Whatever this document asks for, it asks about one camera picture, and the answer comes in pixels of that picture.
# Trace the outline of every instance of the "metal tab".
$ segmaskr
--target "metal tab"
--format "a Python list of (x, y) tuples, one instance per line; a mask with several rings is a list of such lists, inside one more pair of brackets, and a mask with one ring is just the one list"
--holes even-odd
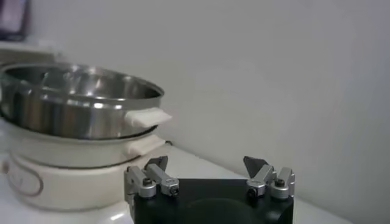
[(274, 168), (264, 165), (252, 179), (247, 180), (247, 195), (250, 198), (258, 198), (265, 194), (268, 181), (275, 178)]
[(138, 194), (143, 198), (151, 198), (156, 194), (156, 184), (148, 178), (138, 166), (130, 166), (125, 171), (126, 194)]
[(161, 192), (165, 195), (176, 197), (179, 194), (179, 180), (170, 177), (156, 164), (146, 167), (146, 175), (161, 186)]
[(286, 199), (294, 196), (295, 174), (293, 170), (283, 167), (274, 182), (271, 183), (271, 196), (277, 199)]

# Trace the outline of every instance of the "white handle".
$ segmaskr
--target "white handle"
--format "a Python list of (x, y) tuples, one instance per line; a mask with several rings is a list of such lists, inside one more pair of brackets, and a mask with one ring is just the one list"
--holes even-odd
[(143, 156), (165, 144), (165, 140), (157, 135), (149, 135), (140, 140), (129, 142), (126, 145), (125, 156), (128, 159)]
[(157, 107), (146, 110), (129, 111), (125, 115), (125, 121), (133, 127), (148, 128), (154, 125), (162, 124), (172, 118)]

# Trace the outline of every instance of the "screw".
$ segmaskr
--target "screw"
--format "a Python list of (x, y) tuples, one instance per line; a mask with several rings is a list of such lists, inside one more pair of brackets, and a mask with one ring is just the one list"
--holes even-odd
[(173, 197), (177, 197), (179, 195), (179, 189), (177, 187), (172, 187), (171, 190), (169, 190), (169, 193), (171, 193)]
[(285, 185), (285, 181), (282, 179), (276, 179), (275, 180), (275, 186), (276, 187), (283, 187)]
[(249, 198), (257, 198), (257, 191), (255, 189), (249, 189), (247, 192), (246, 192), (246, 195), (249, 197)]
[(148, 185), (151, 185), (152, 183), (153, 183), (153, 181), (150, 178), (145, 178), (142, 180), (143, 186), (148, 186)]

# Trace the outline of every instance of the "white countertop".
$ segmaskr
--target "white countertop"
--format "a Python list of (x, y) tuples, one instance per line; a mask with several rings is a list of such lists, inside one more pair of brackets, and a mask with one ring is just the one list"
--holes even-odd
[[(244, 178), (223, 167), (179, 150), (164, 146), (136, 164), (144, 164), (149, 158), (168, 155), (166, 172), (177, 178)], [(4, 177), (0, 177), (0, 223), (113, 223), (132, 224), (126, 202), (120, 202), (107, 208), (85, 212), (51, 212), (31, 208), (20, 203), (12, 195)], [(351, 224), (325, 210), (319, 209), (299, 198), (294, 202), (294, 223), (296, 224)]]

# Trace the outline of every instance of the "stainless steel pot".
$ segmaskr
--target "stainless steel pot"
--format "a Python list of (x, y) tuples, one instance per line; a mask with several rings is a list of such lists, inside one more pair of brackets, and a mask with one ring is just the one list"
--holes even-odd
[(164, 91), (143, 79), (85, 65), (14, 64), (1, 69), (3, 116), (20, 127), (77, 139), (131, 138), (170, 118)]

